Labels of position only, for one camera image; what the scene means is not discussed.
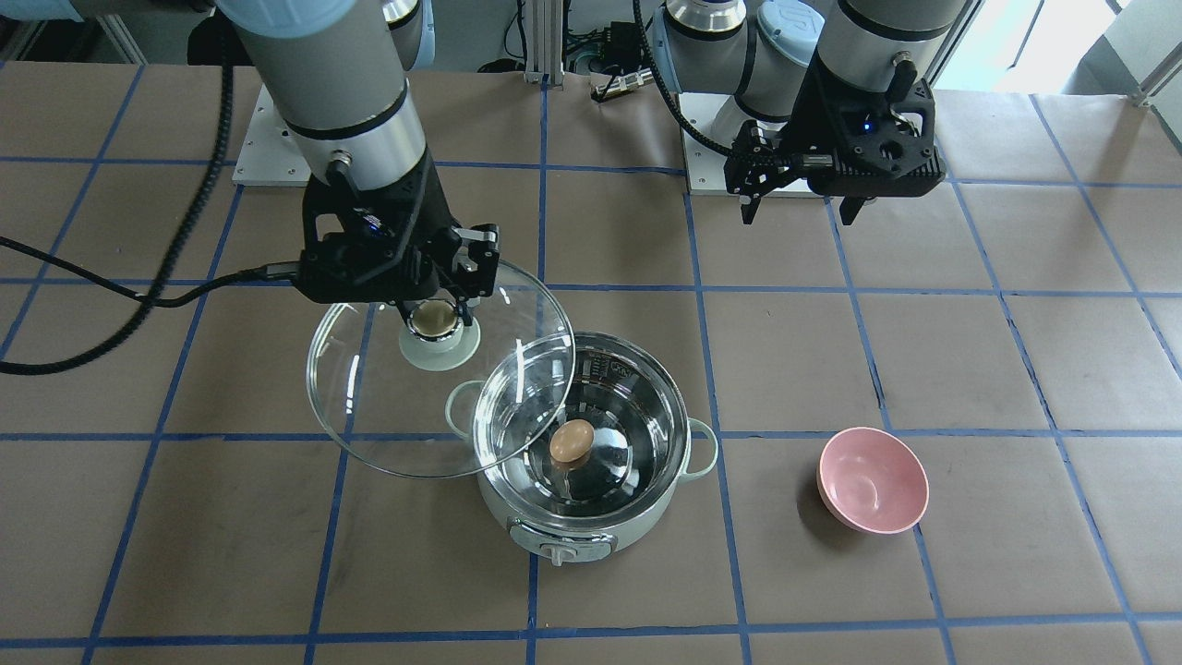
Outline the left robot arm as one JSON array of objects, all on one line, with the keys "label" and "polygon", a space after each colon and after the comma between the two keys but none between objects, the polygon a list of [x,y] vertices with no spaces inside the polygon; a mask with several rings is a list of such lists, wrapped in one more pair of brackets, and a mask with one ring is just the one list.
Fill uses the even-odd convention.
[{"label": "left robot arm", "polygon": [[803,181],[839,198],[842,224],[878,198],[918,198],[946,180],[926,79],[961,1],[664,1],[639,46],[669,113],[723,159],[745,224]]}]

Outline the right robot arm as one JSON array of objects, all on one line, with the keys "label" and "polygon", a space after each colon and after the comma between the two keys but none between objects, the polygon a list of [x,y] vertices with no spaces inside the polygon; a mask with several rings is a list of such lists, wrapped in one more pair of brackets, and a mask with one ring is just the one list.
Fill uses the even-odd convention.
[{"label": "right robot arm", "polygon": [[9,237],[5,248],[134,299],[137,309],[116,341],[126,340],[152,308],[178,308],[232,283],[261,282],[292,283],[316,304],[392,304],[417,335],[426,335],[418,311],[439,306],[444,291],[457,321],[473,328],[470,307],[496,282],[499,230],[461,226],[440,185],[400,54],[422,18],[421,4],[396,18],[388,17],[384,1],[215,1],[212,11],[221,52],[238,47],[248,56],[309,165],[298,260],[216,278],[182,296],[163,294],[223,170],[229,63],[221,66],[212,158],[148,291],[126,291]]}]

